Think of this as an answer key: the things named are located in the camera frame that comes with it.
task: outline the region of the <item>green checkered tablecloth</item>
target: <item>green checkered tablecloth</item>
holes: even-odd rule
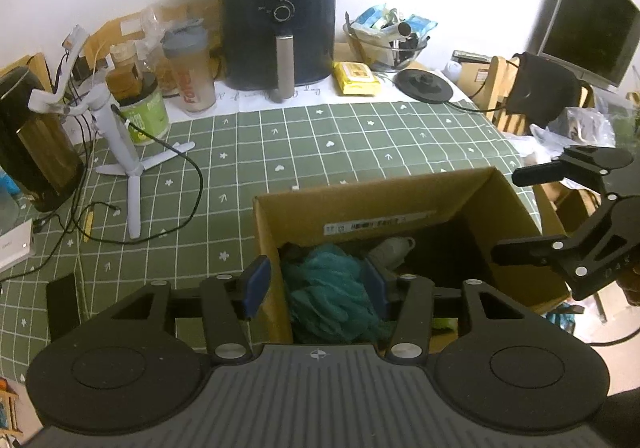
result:
[[[511,145],[481,115],[420,102],[332,104],[218,116],[172,125],[169,138],[193,141],[189,155],[202,169],[205,190],[196,217],[178,233],[147,244],[119,246],[66,235],[60,251],[39,272],[2,285],[0,372],[21,381],[28,363],[47,343],[45,286],[82,275],[86,306],[94,315],[153,279],[194,287],[209,274],[238,274],[255,258],[252,198],[265,192],[354,183],[385,177],[495,166],[507,177],[520,166]],[[143,157],[161,151],[153,144]],[[91,166],[113,163],[98,141]],[[92,234],[126,240],[127,183],[92,171],[85,203],[109,201],[122,211],[95,208]],[[533,193],[514,188],[538,221]],[[187,217],[198,176],[174,158],[142,177],[142,236],[174,227]],[[20,219],[36,216],[21,200]],[[69,203],[60,210],[66,221]],[[61,234],[52,219],[36,235],[37,256],[11,274],[39,266]],[[180,320],[178,336],[204,346],[197,320]]]

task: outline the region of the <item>green cloth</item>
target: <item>green cloth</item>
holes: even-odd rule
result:
[[[298,343],[377,343],[391,323],[373,311],[360,280],[362,262],[333,244],[316,247],[301,263],[284,261],[289,314]]]

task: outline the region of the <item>white tripod stand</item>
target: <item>white tripod stand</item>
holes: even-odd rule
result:
[[[104,83],[95,85],[77,106],[67,106],[60,102],[71,75],[71,69],[88,37],[89,34],[79,25],[66,37],[63,47],[69,49],[69,57],[62,66],[57,91],[49,94],[43,90],[33,90],[29,99],[29,109],[37,113],[57,113],[70,116],[78,116],[88,110],[94,116],[98,134],[107,139],[109,148],[118,161],[117,164],[98,166],[95,170],[99,174],[128,177],[127,227],[131,238],[139,238],[141,227],[140,176],[145,170],[177,157],[177,154],[167,150],[141,161],[133,146],[129,131],[111,110],[112,106],[119,108],[120,105]],[[188,142],[175,145],[175,148],[180,152],[187,152],[194,146],[194,142]]]

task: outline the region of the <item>barcode label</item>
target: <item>barcode label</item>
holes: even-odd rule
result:
[[[407,215],[395,215],[392,217],[381,217],[378,219],[366,219],[362,221],[334,222],[324,225],[324,235],[341,235],[351,233],[361,229],[373,229],[384,225],[404,224],[405,222],[418,221],[434,215],[435,211],[424,211],[422,213],[409,213]]]
[[[484,82],[486,78],[489,76],[488,68],[480,68],[478,72],[476,72],[476,82]]]

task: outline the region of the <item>black monitor screen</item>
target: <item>black monitor screen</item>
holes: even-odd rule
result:
[[[619,85],[640,39],[631,0],[559,0],[542,54]]]

